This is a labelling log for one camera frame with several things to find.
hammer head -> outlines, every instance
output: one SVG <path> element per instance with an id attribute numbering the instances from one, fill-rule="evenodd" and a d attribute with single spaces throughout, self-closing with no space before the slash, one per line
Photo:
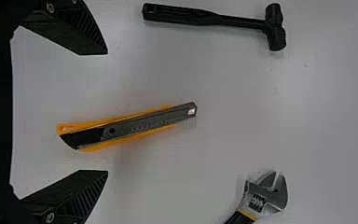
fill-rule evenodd
<path id="1" fill-rule="evenodd" d="M 239 211 L 252 220 L 281 212 L 287 205 L 287 186 L 283 175 L 269 173 L 256 183 L 246 181 Z"/>
<path id="2" fill-rule="evenodd" d="M 282 28 L 283 14 L 281 6 L 273 3 L 266 8 L 266 20 L 263 33 L 267 35 L 269 49 L 278 51 L 286 47 L 286 32 Z"/>

white surface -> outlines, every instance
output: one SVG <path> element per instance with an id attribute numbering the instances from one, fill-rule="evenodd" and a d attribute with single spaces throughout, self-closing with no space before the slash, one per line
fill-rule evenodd
<path id="1" fill-rule="evenodd" d="M 146 23 L 141 0 L 87 1 L 109 55 L 80 57 L 20 28 L 11 182 L 19 197 L 77 169 L 109 179 L 87 223 L 223 223 L 243 178 L 288 180 L 284 213 L 259 223 L 358 223 L 358 1 L 281 1 L 288 47 L 262 34 Z M 167 0 L 263 18 L 267 0 Z M 147 139 L 81 154 L 58 122 L 195 101 L 198 118 Z"/>

black hammer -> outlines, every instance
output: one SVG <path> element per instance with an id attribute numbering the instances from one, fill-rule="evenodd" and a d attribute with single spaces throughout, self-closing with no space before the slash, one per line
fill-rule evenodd
<path id="1" fill-rule="evenodd" d="M 282 28 L 283 14 L 278 3 L 273 3 L 266 8 L 266 19 L 264 21 L 219 15 L 202 9 L 170 7 L 150 3 L 144 4 L 143 14 L 146 21 L 163 21 L 198 26 L 223 25 L 256 29 L 267 35 L 270 50 L 278 51 L 286 47 L 286 32 Z"/>

screw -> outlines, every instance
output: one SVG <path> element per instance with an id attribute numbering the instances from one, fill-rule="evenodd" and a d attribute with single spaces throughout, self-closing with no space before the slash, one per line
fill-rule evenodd
<path id="1" fill-rule="evenodd" d="M 48 216 L 46 217 L 46 223 L 51 223 L 51 222 L 53 222 L 54 217 L 55 217 L 54 213 L 48 214 Z"/>
<path id="2" fill-rule="evenodd" d="M 187 112 L 188 115 L 193 115 L 193 114 L 195 114 L 195 113 L 196 113 L 196 109 L 195 109 L 195 108 L 189 109 L 188 112 Z"/>
<path id="3" fill-rule="evenodd" d="M 54 9 L 54 5 L 52 5 L 51 3 L 46 3 L 46 8 L 48 9 L 48 12 L 53 14 L 55 9 Z"/>

wrench jaw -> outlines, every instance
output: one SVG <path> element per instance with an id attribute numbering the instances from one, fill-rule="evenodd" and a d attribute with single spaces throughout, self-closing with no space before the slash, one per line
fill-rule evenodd
<path id="1" fill-rule="evenodd" d="M 286 180 L 276 172 L 264 176 L 257 183 L 246 181 L 238 208 L 238 211 L 253 221 L 281 212 L 286 207 L 288 198 Z"/>

